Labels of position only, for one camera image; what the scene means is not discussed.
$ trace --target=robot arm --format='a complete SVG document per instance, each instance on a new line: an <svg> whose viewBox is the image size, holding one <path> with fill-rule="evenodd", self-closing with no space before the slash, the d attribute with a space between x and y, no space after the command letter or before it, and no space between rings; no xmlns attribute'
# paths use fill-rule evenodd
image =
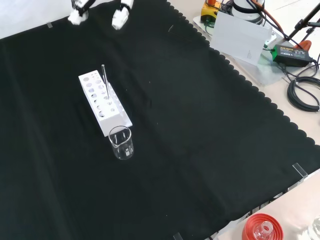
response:
<svg viewBox="0 0 320 240"><path fill-rule="evenodd" d="M81 22L88 19L89 8L96 0L71 0L73 11L68 20L74 25L80 25ZM121 29L129 18L130 10L134 4L134 0L121 0L120 7L115 11L112 18L112 26L114 29Z"/></svg>

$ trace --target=red lid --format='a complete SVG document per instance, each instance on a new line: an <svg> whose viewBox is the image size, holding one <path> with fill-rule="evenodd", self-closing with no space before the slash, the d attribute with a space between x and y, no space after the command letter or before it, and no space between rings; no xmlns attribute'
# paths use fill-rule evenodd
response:
<svg viewBox="0 0 320 240"><path fill-rule="evenodd" d="M280 226L279 222L275 220L272 216L269 216L264 213L257 213L248 218L242 231L242 240L255 240L254 227L257 224L262 224L265 221L268 221L273 225L273 234L270 240L283 240L284 231L282 230L282 227Z"/></svg>

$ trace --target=clear plastic bottle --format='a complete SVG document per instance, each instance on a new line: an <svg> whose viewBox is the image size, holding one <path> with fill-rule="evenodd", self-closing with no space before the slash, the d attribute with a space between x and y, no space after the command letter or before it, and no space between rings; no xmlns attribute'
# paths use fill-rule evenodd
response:
<svg viewBox="0 0 320 240"><path fill-rule="evenodd" d="M320 216L317 216L308 227L308 235L312 240L320 240Z"/></svg>
<svg viewBox="0 0 320 240"><path fill-rule="evenodd" d="M269 240L273 234L274 226L269 221L257 224L253 228L253 236L256 240Z"/></svg>

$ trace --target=table surface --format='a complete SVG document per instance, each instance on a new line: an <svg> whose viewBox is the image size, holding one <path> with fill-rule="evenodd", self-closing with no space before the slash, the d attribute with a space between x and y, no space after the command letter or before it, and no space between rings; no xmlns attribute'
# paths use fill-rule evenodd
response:
<svg viewBox="0 0 320 240"><path fill-rule="evenodd" d="M257 213L274 217L282 226L284 240L309 240L307 228L320 215L320 173L279 197ZM218 236L219 240L241 240L247 219Z"/></svg>
<svg viewBox="0 0 320 240"><path fill-rule="evenodd" d="M63 2L63 11L61 11L61 8L59 5L59 3L62 3L62 2ZM29 23L29 25L32 27L36 27L41 24L45 24L46 22L52 22L52 21L57 20L59 18L65 17L70 10L70 6L66 5L65 2L69 3L68 0L58 0L56 2L58 4L52 5L49 8L50 10L52 10L53 7L55 7L54 9L59 10L60 11L59 16L48 15L48 18L41 19L41 21L28 20L27 23ZM193 17L200 14L200 9L203 4L203 0L170 0L170 2L176 9L178 9L181 13L183 13L183 15L191 23L192 23ZM1 36L1 33L4 33L4 31L3 31L4 28L5 27L0 24L0 38L3 37L3 36ZM21 28L18 27L17 28L18 30L16 32L15 32L14 28L12 28L12 27L6 28L6 29L7 30L10 29L12 31L11 34L15 34L16 32L21 32L21 31L25 30L25 29L23 29L23 27L21 27ZM227 56L227 58L229 59L230 64L232 64L235 67L235 69L240 72L241 75L244 75L246 77L246 79L251 81L254 86L258 87L261 92L264 92L266 97L269 97L273 103L276 103L278 105L278 108L284 112L284 115L288 116L292 122L296 123L298 125L299 129L305 131L308 137L313 138L316 144L318 144L318 145L320 144L320 120L319 120L317 113L303 112L303 111L300 111L300 110L294 108L293 106L291 106L291 104L288 102L287 97L286 97L288 83L284 79L282 79L272 85L268 85L268 86L258 85L257 80L254 79L250 75L249 72L247 72L245 69L243 69L243 67L240 64L238 64L238 62L235 59L233 59L232 57L228 57L228 56ZM306 89L307 90L311 89L311 92L314 93L320 99L320 94L317 91L315 91L315 88L308 86L308 87L306 87ZM303 238L300 238L302 236L301 233L305 231L307 225L310 224L310 222L314 219L315 215L320 213L320 210L317 209L317 212L315 211L315 212L310 213L309 215L300 216L299 213L294 213L294 215L292 215L293 213L292 213L291 209L283 207L281 212L283 214L288 213L289 214L288 216L290 216L290 218L284 219L283 221L280 221L280 219L277 217L277 215L275 215L276 214L276 213L274 213L274 212L276 212L275 210L273 210L274 212L272 212L272 210L270 210L270 212L265 212L265 211L268 211L268 209L272 208L271 206L274 206L274 204L278 204L277 202L279 202L280 200L281 200L282 204L285 203L284 205L286 207L295 206L298 203L297 201L300 201L300 202L313 201L313 203L316 203L316 201L319 199L320 194L317 193L317 195L316 195L313 192L312 195L314 198L310 197L312 191L310 191L311 187L309 185L313 185L313 186L319 185L319 182L320 182L320 175L318 174L296 188L301 193L300 192L296 193L297 190L294 189L291 192L289 192L288 194L286 194L285 196L281 197L279 200L275 201L273 204L270 204L270 206L267 206L261 210L261 212L263 212L263 213L268 213L270 215L274 214L273 216L279 220L283 229L284 230L288 229L292 234L294 234L294 235L289 235L289 234L286 234L286 232L285 232L286 239L292 239L292 240L303 239ZM300 198L289 197L294 193L298 194L300 196ZM307 205L308 204L305 204L304 206L302 206L302 208L304 208L305 211L307 211L307 208L309 207ZM222 239L238 239L238 238L222 238L225 236L227 237L227 233L221 235L219 237L219 239L220 240L222 240Z"/></svg>

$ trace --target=white paper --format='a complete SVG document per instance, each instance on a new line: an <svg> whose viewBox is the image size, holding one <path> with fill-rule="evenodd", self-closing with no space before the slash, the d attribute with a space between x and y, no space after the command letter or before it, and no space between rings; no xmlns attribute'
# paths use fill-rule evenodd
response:
<svg viewBox="0 0 320 240"><path fill-rule="evenodd" d="M272 29L219 12L214 24L210 47L257 65L265 41Z"/></svg>

